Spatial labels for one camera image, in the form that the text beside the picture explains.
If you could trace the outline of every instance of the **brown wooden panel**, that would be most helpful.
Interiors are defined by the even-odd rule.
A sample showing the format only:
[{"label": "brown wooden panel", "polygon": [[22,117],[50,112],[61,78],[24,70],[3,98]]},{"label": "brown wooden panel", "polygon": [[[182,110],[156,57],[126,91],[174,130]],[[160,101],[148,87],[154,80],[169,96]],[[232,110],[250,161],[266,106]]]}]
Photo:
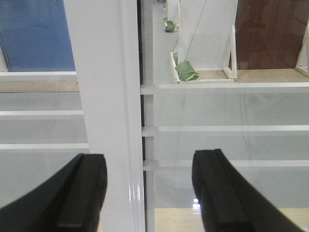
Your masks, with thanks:
[{"label": "brown wooden panel", "polygon": [[239,0],[239,70],[295,68],[309,18],[309,0]]}]

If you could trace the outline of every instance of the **green bag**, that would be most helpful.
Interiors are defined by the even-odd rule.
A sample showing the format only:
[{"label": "green bag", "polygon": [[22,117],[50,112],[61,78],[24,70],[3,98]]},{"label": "green bag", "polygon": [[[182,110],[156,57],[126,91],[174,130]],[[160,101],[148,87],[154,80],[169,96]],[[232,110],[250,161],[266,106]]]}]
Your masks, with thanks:
[{"label": "green bag", "polygon": [[173,32],[176,27],[175,24],[172,21],[166,21],[166,23],[168,25],[165,27],[165,32]]},{"label": "green bag", "polygon": [[179,63],[175,69],[178,72],[179,79],[182,81],[193,81],[201,76],[201,74],[195,72],[189,61]]}]

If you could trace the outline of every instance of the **white shelf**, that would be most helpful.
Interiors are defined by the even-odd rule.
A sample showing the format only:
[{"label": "white shelf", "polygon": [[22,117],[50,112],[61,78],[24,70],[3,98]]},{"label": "white shelf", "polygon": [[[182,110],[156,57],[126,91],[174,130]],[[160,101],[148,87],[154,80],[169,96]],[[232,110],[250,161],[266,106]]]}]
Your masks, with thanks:
[{"label": "white shelf", "polygon": [[[308,170],[309,160],[230,160],[231,164],[239,170],[295,169]],[[144,171],[181,171],[190,170],[192,160],[153,160],[144,161]]]},{"label": "white shelf", "polygon": [[0,81],[77,80],[76,72],[0,72]]},{"label": "white shelf", "polygon": [[240,93],[309,93],[309,82],[295,83],[226,83],[141,85],[141,95],[154,94],[240,94]]},{"label": "white shelf", "polygon": [[75,144],[0,144],[0,151],[37,150],[37,151],[77,151],[88,150],[88,143]]},{"label": "white shelf", "polygon": [[0,120],[83,118],[82,110],[0,111]]},{"label": "white shelf", "polygon": [[208,136],[309,135],[309,125],[161,126],[142,128],[143,137],[154,137],[164,132],[203,132]]}]

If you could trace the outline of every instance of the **green object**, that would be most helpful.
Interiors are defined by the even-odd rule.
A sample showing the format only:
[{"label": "green object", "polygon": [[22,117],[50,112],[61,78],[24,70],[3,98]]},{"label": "green object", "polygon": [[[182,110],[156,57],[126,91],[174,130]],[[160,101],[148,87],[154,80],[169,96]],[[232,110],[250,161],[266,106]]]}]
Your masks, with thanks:
[{"label": "green object", "polygon": [[173,52],[173,58],[174,58],[175,64],[177,65],[178,64],[178,52]]},{"label": "green object", "polygon": [[195,72],[189,61],[184,61],[177,64],[175,69],[177,70],[179,79],[181,81],[193,81],[201,76],[201,74]]},{"label": "green object", "polygon": [[166,21],[167,26],[165,27],[165,32],[173,32],[176,27],[172,21]]}]

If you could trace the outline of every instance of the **wire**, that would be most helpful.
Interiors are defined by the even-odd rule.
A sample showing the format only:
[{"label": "wire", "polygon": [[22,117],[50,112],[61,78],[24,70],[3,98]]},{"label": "wire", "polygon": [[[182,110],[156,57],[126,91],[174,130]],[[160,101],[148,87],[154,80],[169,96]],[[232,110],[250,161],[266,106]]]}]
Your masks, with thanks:
[{"label": "wire", "polygon": [[[197,22],[197,27],[198,27],[199,22],[200,22],[200,20],[201,20],[201,17],[202,17],[202,14],[203,14],[203,12],[204,12],[204,8],[205,8],[205,6],[206,6],[206,3],[207,3],[207,0],[205,0],[205,3],[204,3],[204,6],[203,6],[201,15],[199,16],[199,19],[198,19],[198,22]],[[188,51],[187,51],[187,55],[185,55],[184,61],[187,59],[188,53],[189,53],[190,48],[191,48],[191,45],[192,45],[192,41],[193,41],[193,39],[194,39],[195,33],[197,32],[197,27],[195,28],[195,31],[194,31],[194,34],[193,34],[193,36],[192,36],[192,40],[191,40],[191,42],[190,42],[190,45],[189,45],[189,48],[188,48]]]}]

